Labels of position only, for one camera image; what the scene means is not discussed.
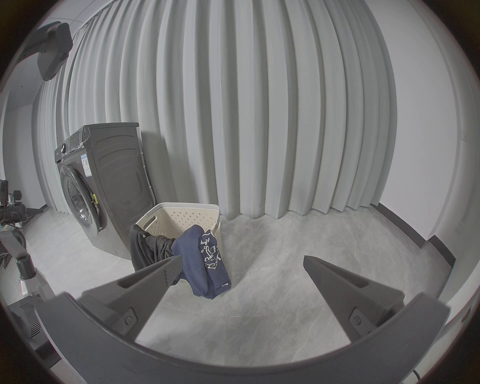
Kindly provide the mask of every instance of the clothes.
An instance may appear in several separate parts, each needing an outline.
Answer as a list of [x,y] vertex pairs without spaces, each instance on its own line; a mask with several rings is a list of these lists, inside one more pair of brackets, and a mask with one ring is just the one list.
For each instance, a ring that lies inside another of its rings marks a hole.
[[173,256],[171,246],[175,239],[153,236],[138,225],[130,228],[130,255],[135,271]]
[[213,299],[230,289],[231,281],[211,231],[205,233],[201,226],[193,225],[173,242],[171,249],[183,257],[179,278],[190,283],[195,296]]

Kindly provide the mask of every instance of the white curtain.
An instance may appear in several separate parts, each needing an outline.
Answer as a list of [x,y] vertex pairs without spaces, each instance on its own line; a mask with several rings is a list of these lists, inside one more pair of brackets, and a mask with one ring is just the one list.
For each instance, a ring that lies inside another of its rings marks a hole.
[[377,204],[395,143],[363,0],[118,0],[36,103],[39,177],[65,212],[53,151],[84,124],[138,121],[157,200],[228,218]]

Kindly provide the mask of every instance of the washing machine door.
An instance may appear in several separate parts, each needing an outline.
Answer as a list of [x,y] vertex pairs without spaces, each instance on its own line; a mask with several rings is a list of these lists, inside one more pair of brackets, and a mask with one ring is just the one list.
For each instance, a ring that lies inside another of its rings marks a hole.
[[100,231],[98,209],[93,194],[82,176],[71,165],[60,170],[61,186],[67,204],[87,236],[96,236]]

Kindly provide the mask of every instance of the washing machine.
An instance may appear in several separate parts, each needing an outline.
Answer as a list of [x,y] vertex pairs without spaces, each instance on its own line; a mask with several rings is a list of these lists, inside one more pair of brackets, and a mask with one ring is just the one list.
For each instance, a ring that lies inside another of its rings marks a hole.
[[138,127],[85,125],[55,150],[72,215],[95,247],[125,259],[130,227],[155,206]]

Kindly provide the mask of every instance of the energy label sticker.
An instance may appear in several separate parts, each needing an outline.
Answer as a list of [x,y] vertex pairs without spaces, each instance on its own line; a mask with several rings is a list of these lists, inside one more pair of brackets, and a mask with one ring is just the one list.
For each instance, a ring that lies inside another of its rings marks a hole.
[[84,167],[85,176],[87,177],[92,176],[92,171],[90,170],[90,164],[88,164],[87,154],[84,153],[80,157],[82,159],[82,165]]

